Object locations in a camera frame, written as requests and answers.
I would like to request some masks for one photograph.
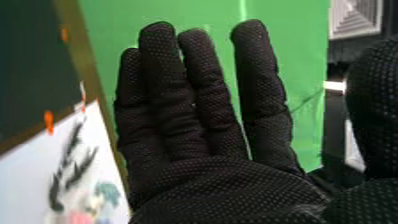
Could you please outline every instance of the green screen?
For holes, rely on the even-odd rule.
[[[163,20],[177,31],[202,28],[212,38],[235,113],[232,45],[235,23],[259,19],[269,31],[294,119],[292,148],[305,170],[319,166],[323,79],[326,68],[326,0],[79,0],[99,78],[111,110],[118,55],[136,46],[138,30]]]

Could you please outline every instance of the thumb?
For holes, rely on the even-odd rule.
[[[398,177],[398,37],[363,51],[351,66],[346,106],[365,178]]]

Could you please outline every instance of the glove finger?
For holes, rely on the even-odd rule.
[[[398,177],[398,37],[363,51],[349,68],[346,106],[367,178]]]
[[[148,102],[143,91],[138,49],[120,56],[113,114],[116,124],[116,148],[124,155],[131,187],[140,189],[150,173],[164,164],[164,152],[147,115]]]
[[[207,148],[173,28],[168,23],[154,23],[141,29],[138,45],[150,108],[168,157],[170,160],[196,158],[207,155]]]
[[[202,30],[191,29],[179,34],[177,41],[184,55],[187,81],[195,91],[195,111],[211,154],[246,158],[241,128],[234,117],[221,68],[207,34]]]
[[[301,174],[291,150],[291,115],[276,75],[276,59],[260,21],[237,24],[230,33],[234,43],[241,118],[251,159],[276,169]]]

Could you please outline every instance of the black glove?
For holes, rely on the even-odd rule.
[[[324,223],[321,215],[331,220],[289,148],[285,93],[257,20],[235,26],[230,39],[253,161],[203,31],[175,38],[170,24],[155,23],[141,29],[138,49],[122,53],[113,109],[131,223]]]

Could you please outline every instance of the dark wall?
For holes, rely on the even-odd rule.
[[[1,1],[0,142],[79,101],[77,75],[60,40],[51,0]]]

